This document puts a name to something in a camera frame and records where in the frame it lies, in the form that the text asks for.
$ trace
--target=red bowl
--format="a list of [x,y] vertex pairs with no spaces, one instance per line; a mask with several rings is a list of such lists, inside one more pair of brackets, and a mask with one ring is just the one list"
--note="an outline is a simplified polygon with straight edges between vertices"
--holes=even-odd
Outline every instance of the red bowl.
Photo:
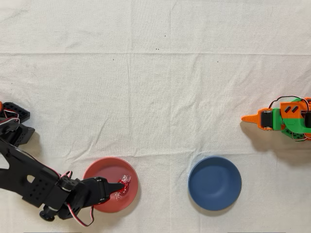
[[135,199],[138,191],[138,177],[135,170],[128,162],[116,157],[99,159],[88,167],[84,173],[83,179],[101,176],[106,178],[109,183],[117,183],[123,175],[131,176],[128,191],[118,200],[116,200],[115,193],[112,193],[110,195],[110,200],[94,206],[96,210],[114,213],[129,206]]

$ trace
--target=blue bowl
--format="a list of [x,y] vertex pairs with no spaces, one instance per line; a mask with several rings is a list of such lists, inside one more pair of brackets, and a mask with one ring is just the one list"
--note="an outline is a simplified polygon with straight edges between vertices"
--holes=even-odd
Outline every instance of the blue bowl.
[[218,211],[229,207],[239,197],[241,188],[239,170],[222,157],[211,156],[201,160],[189,175],[190,196],[206,210]]

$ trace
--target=white tablecloth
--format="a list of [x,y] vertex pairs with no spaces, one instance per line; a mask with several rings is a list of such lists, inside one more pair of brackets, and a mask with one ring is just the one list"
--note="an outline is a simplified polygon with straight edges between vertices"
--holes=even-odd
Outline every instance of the white tablecloth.
[[[21,148],[74,178],[117,156],[140,181],[127,209],[95,211],[87,229],[0,190],[1,232],[309,233],[311,143],[240,121],[311,96],[310,80],[310,0],[1,0],[0,100],[36,129]],[[219,212],[188,195],[208,155],[242,176]]]

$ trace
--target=wrapped candy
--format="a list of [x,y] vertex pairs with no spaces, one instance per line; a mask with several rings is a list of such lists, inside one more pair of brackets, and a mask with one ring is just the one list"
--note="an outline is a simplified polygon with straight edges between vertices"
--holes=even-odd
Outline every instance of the wrapped candy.
[[117,200],[120,200],[126,194],[130,181],[131,181],[131,176],[128,176],[128,175],[123,175],[119,179],[118,182],[124,184],[124,188],[115,193],[115,197]]

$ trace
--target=red wire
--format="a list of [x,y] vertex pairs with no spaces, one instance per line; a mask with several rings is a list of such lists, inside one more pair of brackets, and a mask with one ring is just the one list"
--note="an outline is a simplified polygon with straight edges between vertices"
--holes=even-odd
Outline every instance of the red wire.
[[[16,117],[7,117],[7,115],[6,115],[6,113],[5,113],[5,111],[9,111],[9,112],[14,112],[17,116]],[[5,122],[7,122],[7,121],[10,121],[10,120],[18,120],[18,123],[20,122],[20,119],[18,118],[19,117],[19,115],[18,115],[18,113],[17,112],[15,112],[15,111],[13,111],[13,110],[8,110],[8,109],[4,109],[4,115],[5,115],[5,117],[6,117],[6,119],[5,120],[2,120],[2,121],[0,121],[0,124],[3,124],[3,123],[5,123]]]
[[61,175],[60,178],[64,177],[64,176],[68,176],[69,178],[71,178],[72,176],[72,171],[67,171],[66,173],[64,173],[63,175]]
[[5,115],[6,118],[7,118],[7,115],[5,113],[6,111],[9,112],[9,113],[15,113],[16,117],[19,118],[19,114],[16,111],[4,108],[3,112],[4,112],[4,115]]
[[78,216],[73,212],[73,210],[72,210],[72,208],[71,208],[71,206],[70,206],[69,203],[67,203],[67,207],[68,207],[68,209],[69,209],[69,211],[70,211],[72,217],[73,217],[79,224],[81,224],[82,226],[88,227],[88,226],[90,226],[90,225],[94,222],[94,215],[93,215],[94,206],[92,206],[92,207],[91,207],[91,210],[90,210],[90,215],[91,215],[92,221],[91,221],[91,223],[89,223],[89,224],[85,224],[81,219],[78,218]]

